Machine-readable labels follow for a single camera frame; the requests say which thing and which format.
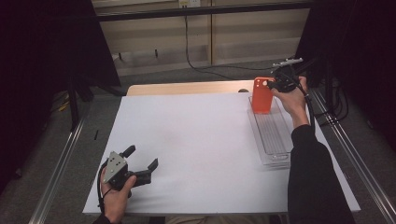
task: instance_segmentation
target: finger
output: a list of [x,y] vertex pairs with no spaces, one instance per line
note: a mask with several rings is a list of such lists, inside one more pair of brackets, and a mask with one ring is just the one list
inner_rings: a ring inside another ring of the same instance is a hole
[[306,87],[306,77],[298,77],[300,80],[300,84],[303,87],[304,91],[307,91],[307,87]]
[[278,91],[276,88],[272,88],[271,89],[271,93],[276,96],[277,98],[281,99],[282,98],[282,93],[280,93],[280,91]]
[[132,187],[134,186],[134,183],[136,182],[136,176],[133,175],[131,177],[129,177],[125,184],[124,187],[122,188],[121,192],[124,193],[125,195],[128,195],[129,191],[132,189]]
[[108,190],[111,189],[110,184],[108,183],[103,183],[103,179],[105,178],[105,172],[106,172],[106,167],[102,170],[102,173],[100,175],[100,184],[101,184],[101,191],[102,194],[106,193]]

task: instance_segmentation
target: white tabletop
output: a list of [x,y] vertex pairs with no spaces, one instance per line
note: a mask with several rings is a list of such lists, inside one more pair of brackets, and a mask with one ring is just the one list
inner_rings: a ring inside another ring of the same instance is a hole
[[[123,97],[101,163],[111,151],[122,152],[130,145],[136,145],[136,152],[127,159],[129,170],[146,170],[154,159],[159,160],[152,183],[133,189],[126,213],[172,216],[287,212],[289,170],[266,171],[262,166],[248,119],[250,95]],[[289,115],[285,121],[291,122]],[[329,148],[318,126],[317,138]],[[350,209],[360,210],[331,155]],[[94,184],[83,213],[99,214],[97,204]]]

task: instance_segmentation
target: metal frame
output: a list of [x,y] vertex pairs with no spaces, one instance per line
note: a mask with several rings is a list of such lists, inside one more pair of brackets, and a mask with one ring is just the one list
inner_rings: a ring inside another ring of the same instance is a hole
[[[325,99],[322,96],[322,94],[319,91],[311,91],[311,92],[320,110],[323,113],[325,113],[325,111],[327,111],[327,108],[326,108]],[[355,167],[356,171],[361,177],[361,180],[363,181],[364,185],[372,195],[376,205],[378,206],[385,220],[389,224],[396,223],[395,206],[391,202],[387,193],[382,189],[382,187],[376,181],[375,177],[370,172],[367,165],[364,163],[363,159],[361,158],[361,155],[359,154],[358,150],[353,146],[352,142],[350,141],[349,137],[347,136],[347,133],[344,131],[341,124],[338,121],[332,122],[332,120],[334,119],[332,115],[329,113],[326,113],[325,117],[326,120],[330,122],[332,131],[334,132],[335,136],[340,142],[342,148],[347,154],[352,165]]]
[[66,145],[64,146],[64,151],[62,152],[61,158],[58,160],[55,170],[49,179],[49,183],[47,184],[44,193],[41,195],[37,206],[35,207],[35,211],[32,214],[29,224],[44,223],[50,210],[50,206],[52,205],[52,202],[55,198],[56,192],[58,191],[59,184],[64,175],[67,163],[69,162],[69,159],[73,153],[85,120],[89,115],[90,106],[91,103],[83,106],[83,112],[79,123],[77,124],[76,129],[69,134],[69,138],[67,139]]
[[329,1],[323,3],[323,2],[316,2],[314,0],[307,0],[301,2],[282,2],[282,3],[267,3],[267,4],[255,4],[255,5],[224,6],[224,7],[172,8],[172,9],[163,9],[163,10],[137,11],[137,12],[125,12],[125,13],[102,13],[91,17],[67,17],[67,18],[60,18],[60,20],[71,21],[71,22],[128,21],[128,20],[141,20],[141,19],[167,18],[167,17],[303,9],[303,8],[311,8],[312,6],[329,6],[329,5],[338,4],[340,2],[341,1],[339,0],[335,0],[335,1]]

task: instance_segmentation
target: black sleeve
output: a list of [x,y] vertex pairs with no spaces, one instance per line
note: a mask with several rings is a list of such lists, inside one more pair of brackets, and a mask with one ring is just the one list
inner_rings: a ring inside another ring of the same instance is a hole
[[288,209],[291,224],[355,223],[328,149],[309,125],[291,134]]
[[92,224],[111,224],[105,215],[101,214]]

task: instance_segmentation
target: wire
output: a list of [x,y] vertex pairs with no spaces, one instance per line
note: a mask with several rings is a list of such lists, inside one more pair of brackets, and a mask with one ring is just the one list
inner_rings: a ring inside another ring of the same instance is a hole
[[335,115],[335,118],[334,118],[334,119],[327,120],[327,121],[325,121],[325,122],[319,124],[320,127],[323,127],[323,126],[329,125],[329,124],[334,124],[334,123],[336,123],[336,122],[340,122],[340,121],[342,121],[343,119],[345,119],[345,118],[347,117],[347,115],[349,114],[349,102],[348,102],[348,99],[347,99],[347,94],[345,93],[344,90],[342,90],[342,92],[343,92],[343,94],[344,94],[344,100],[345,100],[345,102],[346,102],[346,113],[345,113],[344,116],[342,116],[341,118],[338,118],[338,117],[342,114],[342,111],[343,111],[343,107],[341,106],[341,109],[340,109],[340,111],[337,113],[337,115]]
[[228,79],[233,79],[231,77],[226,77],[222,74],[218,74],[218,73],[214,73],[214,72],[208,72],[208,71],[201,71],[201,70],[206,70],[206,69],[211,69],[211,68],[236,68],[236,69],[247,69],[247,70],[252,70],[252,71],[263,71],[263,70],[269,70],[269,69],[273,69],[273,67],[266,67],[266,68],[248,68],[248,67],[243,67],[243,66],[236,66],[236,65],[212,65],[212,66],[204,66],[204,67],[195,67],[191,64],[190,61],[190,54],[189,54],[189,22],[187,20],[187,16],[184,17],[184,22],[186,25],[186,58],[187,58],[187,63],[189,64],[189,66],[194,69],[197,72],[201,72],[201,73],[209,73],[209,74],[214,74],[220,77],[225,77]]
[[102,212],[102,214],[105,213],[105,201],[104,201],[105,195],[102,197],[101,190],[100,190],[100,182],[101,182],[102,171],[107,166],[107,161],[108,161],[108,159],[101,165],[99,172],[98,172],[97,179],[96,179],[96,190],[98,193],[98,200],[99,200],[98,207],[100,208],[100,211]]
[[291,81],[302,93],[305,98],[306,105],[308,106],[308,112],[309,112],[309,119],[310,119],[310,124],[312,130],[315,132],[315,114],[314,114],[314,107],[312,106],[311,99],[309,98],[309,94],[306,93],[306,91],[303,89],[300,83],[297,83],[296,81],[293,80],[293,78],[286,76],[283,72],[278,72],[281,76],[285,77],[287,80]]
[[105,199],[105,196],[106,196],[111,190],[113,190],[113,188],[108,189],[108,190],[106,191],[106,193],[103,194],[103,196],[102,196],[103,200]]
[[219,74],[219,73],[208,72],[208,71],[201,71],[201,70],[200,70],[201,68],[196,68],[196,67],[194,67],[194,66],[191,64],[191,62],[190,62],[190,55],[189,55],[189,39],[188,39],[189,25],[187,24],[187,16],[184,17],[184,20],[185,20],[185,22],[186,22],[186,58],[187,58],[187,63],[189,64],[189,66],[190,66],[192,69],[194,69],[195,71],[200,72],[200,73],[208,73],[208,74],[213,74],[213,75],[216,75],[216,76],[219,76],[219,77],[225,77],[225,78],[230,79],[230,80],[236,80],[235,78],[226,77],[226,76],[224,76],[224,75],[222,75],[222,74]]
[[[326,67],[327,67],[327,73],[331,73],[332,69],[331,69],[330,63],[327,63]],[[320,81],[320,84],[321,85],[325,85],[324,80]],[[319,117],[321,117],[321,116],[323,116],[325,114],[332,114],[333,116],[338,117],[342,113],[342,110],[343,110],[344,106],[343,106],[342,101],[341,101],[341,96],[340,96],[341,84],[339,83],[339,81],[337,82],[337,85],[334,85],[334,83],[332,83],[332,88],[336,89],[335,95],[334,95],[335,102],[332,102],[332,107],[331,108],[329,108],[328,110],[326,110],[323,113],[315,114],[315,117],[319,118]],[[339,106],[341,106],[341,108],[340,108],[339,112],[335,114],[335,111],[339,108]]]

